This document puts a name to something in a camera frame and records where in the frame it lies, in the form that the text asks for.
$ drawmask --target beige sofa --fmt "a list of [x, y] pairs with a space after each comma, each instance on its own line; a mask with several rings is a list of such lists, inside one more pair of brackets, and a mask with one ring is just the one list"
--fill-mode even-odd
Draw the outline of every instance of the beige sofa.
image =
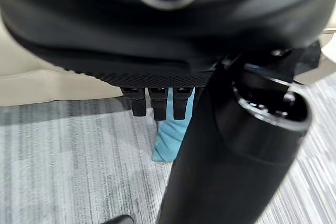
[[[320, 68], [297, 77], [301, 83], [315, 82], [336, 71], [336, 13], [321, 36]], [[118, 87], [84, 74], [55, 67], [20, 47], [0, 21], [0, 106], [54, 100], [86, 100], [121, 96]]]

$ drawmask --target gray carpet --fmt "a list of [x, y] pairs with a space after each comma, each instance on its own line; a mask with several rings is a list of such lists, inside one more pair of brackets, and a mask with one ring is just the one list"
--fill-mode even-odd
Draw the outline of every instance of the gray carpet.
[[[258, 223], [336, 223], [336, 76], [295, 89], [314, 124]], [[152, 110], [127, 109], [122, 99], [0, 108], [0, 223], [155, 223], [171, 166], [151, 162]]]

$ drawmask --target black cylinder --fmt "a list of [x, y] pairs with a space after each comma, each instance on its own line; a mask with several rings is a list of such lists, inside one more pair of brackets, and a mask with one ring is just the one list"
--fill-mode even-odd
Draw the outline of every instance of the black cylinder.
[[292, 95], [295, 102], [286, 116], [272, 114], [242, 98], [232, 83], [214, 77], [172, 167], [158, 224], [254, 223], [311, 123], [305, 99]]

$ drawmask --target light blue fabric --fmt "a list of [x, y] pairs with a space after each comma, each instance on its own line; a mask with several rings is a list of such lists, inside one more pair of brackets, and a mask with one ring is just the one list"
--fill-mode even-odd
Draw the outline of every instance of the light blue fabric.
[[188, 99], [185, 119], [174, 120], [173, 91], [172, 89], [169, 89], [167, 101], [167, 120], [159, 122], [156, 143], [152, 155], [153, 161], [172, 162], [176, 159], [184, 134], [192, 116], [194, 93], [195, 90]]

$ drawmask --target floor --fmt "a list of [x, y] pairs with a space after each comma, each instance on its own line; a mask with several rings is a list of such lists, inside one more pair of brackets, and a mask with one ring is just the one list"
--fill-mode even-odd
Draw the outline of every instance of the floor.
[[[295, 89], [314, 123], [257, 223], [336, 223], [336, 76]], [[0, 223], [154, 224], [171, 168], [151, 161], [155, 134], [123, 99], [0, 108]]]

